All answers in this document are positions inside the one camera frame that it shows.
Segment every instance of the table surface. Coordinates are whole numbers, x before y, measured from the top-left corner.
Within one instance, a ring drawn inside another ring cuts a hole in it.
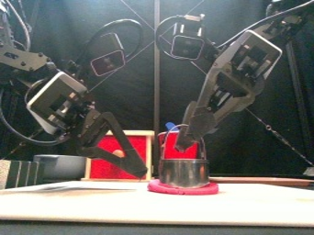
[[[150,192],[147,182],[64,182],[0,190],[0,219],[314,228],[314,191],[219,184],[217,195]]]

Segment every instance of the red panel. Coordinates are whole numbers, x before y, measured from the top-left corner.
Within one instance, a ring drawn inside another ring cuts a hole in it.
[[[146,162],[146,136],[127,136],[131,145]],[[108,152],[122,150],[122,146],[114,136],[106,136],[98,144],[99,148]],[[91,179],[138,179],[110,162],[96,159],[91,161]]]

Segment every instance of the black backdrop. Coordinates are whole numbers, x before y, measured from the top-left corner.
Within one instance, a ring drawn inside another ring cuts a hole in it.
[[[198,99],[209,64],[206,60],[177,61],[163,53],[157,56],[154,43],[157,21],[175,15],[205,14],[207,38],[219,45],[265,17],[269,2],[263,0],[23,1],[28,21],[34,27],[31,51],[44,52],[59,68],[63,68],[63,61],[78,58],[83,44],[104,24],[122,18],[138,20],[145,35],[139,53],[128,60],[122,70],[111,75],[90,77],[86,83],[96,99],[96,109],[114,112],[123,129],[155,129],[162,132],[169,121],[181,123],[189,102]],[[16,37],[23,40],[19,26],[15,26],[15,29]],[[118,33],[126,49],[131,50],[136,39],[134,30],[123,28]],[[306,116],[312,118],[308,119],[306,131],[313,127],[310,97],[314,94],[314,66],[310,41],[313,43],[312,22],[298,34],[294,45],[298,53],[302,96],[306,100]],[[22,99],[18,106],[14,125],[24,133],[32,133],[36,123],[23,108]],[[295,149],[314,161],[310,146],[313,136],[310,140],[305,140],[305,121],[300,118],[300,100],[295,99],[295,84],[286,52],[267,79],[263,93],[249,110],[250,112],[245,110],[227,117],[215,134],[205,137],[211,172],[246,175],[301,174],[308,167],[306,162],[291,148],[278,141],[251,115],[253,113],[271,125]],[[19,141],[10,134],[7,145],[2,144],[2,154],[8,155],[18,144]],[[70,154],[74,150],[67,144],[54,148],[27,145],[8,158],[31,160],[36,153]]]

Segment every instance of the table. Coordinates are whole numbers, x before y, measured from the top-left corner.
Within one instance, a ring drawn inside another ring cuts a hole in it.
[[[147,182],[64,182],[2,190],[0,201],[0,234],[314,234],[314,191],[275,185],[179,196]]]

